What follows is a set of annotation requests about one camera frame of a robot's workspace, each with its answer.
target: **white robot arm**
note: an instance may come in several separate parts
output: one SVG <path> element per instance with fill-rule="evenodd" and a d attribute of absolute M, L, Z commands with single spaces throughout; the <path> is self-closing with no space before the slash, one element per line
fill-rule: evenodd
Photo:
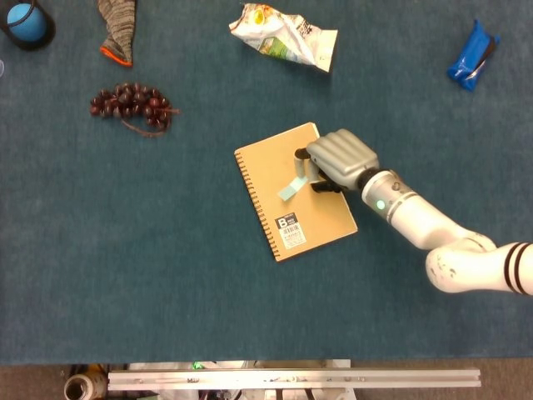
<path fill-rule="evenodd" d="M 417 248 L 430 250 L 426 272 L 440 290 L 533 294 L 532 243 L 496 248 L 488 237 L 464 229 L 393 171 L 380 169 L 377 155 L 353 133 L 328 133 L 296 150 L 295 156 L 310 159 L 324 178 L 311 178 L 315 191 L 361 190 L 363 202 Z"/>

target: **sock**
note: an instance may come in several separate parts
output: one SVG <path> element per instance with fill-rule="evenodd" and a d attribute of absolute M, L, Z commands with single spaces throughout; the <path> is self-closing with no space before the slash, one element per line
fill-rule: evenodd
<path fill-rule="evenodd" d="M 100 51 L 117 63 L 131 67 L 135 0 L 97 0 L 97 5 L 109 33 Z"/>

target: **blue wrapper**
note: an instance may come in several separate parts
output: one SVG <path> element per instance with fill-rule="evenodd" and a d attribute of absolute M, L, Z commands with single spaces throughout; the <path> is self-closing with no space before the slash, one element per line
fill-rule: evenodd
<path fill-rule="evenodd" d="M 496 50 L 499 42 L 500 37 L 487 34 L 480 22 L 475 20 L 474 29 L 459 58 L 448 68 L 448 76 L 472 92 L 485 69 L 486 59 Z"/>

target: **grapes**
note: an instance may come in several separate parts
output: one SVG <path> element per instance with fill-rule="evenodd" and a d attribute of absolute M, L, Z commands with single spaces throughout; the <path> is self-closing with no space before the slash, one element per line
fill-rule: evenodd
<path fill-rule="evenodd" d="M 161 101 L 157 97 L 152 97 L 149 104 L 151 108 L 159 108 L 161 106 Z"/>
<path fill-rule="evenodd" d="M 102 118 L 114 116 L 121 119 L 127 128 L 145 138 L 161 136 L 169 128 L 172 114 L 179 113 L 179 110 L 172 109 L 170 101 L 159 90 L 143 86 L 139 82 L 117 84 L 111 92 L 101 89 L 90 103 L 91 115 L 100 115 Z M 146 124 L 156 130 L 144 131 L 126 122 L 136 115 L 143 115 Z"/>
<path fill-rule="evenodd" d="M 91 113 L 91 115 L 99 115 L 100 114 L 100 110 L 101 108 L 99 106 L 95 106 L 95 105 L 92 105 L 90 108 L 89 108 L 89 112 Z"/>
<path fill-rule="evenodd" d="M 127 92 L 124 92 L 120 95 L 118 101 L 126 106 L 129 106 L 132 104 L 132 95 L 128 94 Z"/>
<path fill-rule="evenodd" d="M 159 121 L 164 123 L 164 122 L 168 121 L 168 114 L 163 111 L 163 112 L 161 112 L 161 114 L 159 114 L 159 117 L 157 119 L 159 119 Z"/>
<path fill-rule="evenodd" d="M 150 118 L 153 115 L 153 110 L 150 106 L 145 106 L 142 114 L 144 114 L 146 118 Z"/>
<path fill-rule="evenodd" d="M 133 101 L 137 104 L 143 105 L 147 102 L 147 98 L 144 97 L 144 94 L 137 92 L 133 95 Z"/>
<path fill-rule="evenodd" d="M 106 117 L 111 117 L 111 114 L 113 114 L 113 107 L 106 106 L 106 107 L 104 107 L 103 112 L 104 112 Z"/>

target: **spiral notebook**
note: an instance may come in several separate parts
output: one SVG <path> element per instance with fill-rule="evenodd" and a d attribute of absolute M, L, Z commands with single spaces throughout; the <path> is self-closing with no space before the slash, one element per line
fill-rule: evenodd
<path fill-rule="evenodd" d="M 287 201 L 278 196 L 296 176 L 295 150 L 318 137 L 316 125 L 308 122 L 235 151 L 276 261 L 357 231 L 342 193 L 316 193 L 307 183 Z"/>

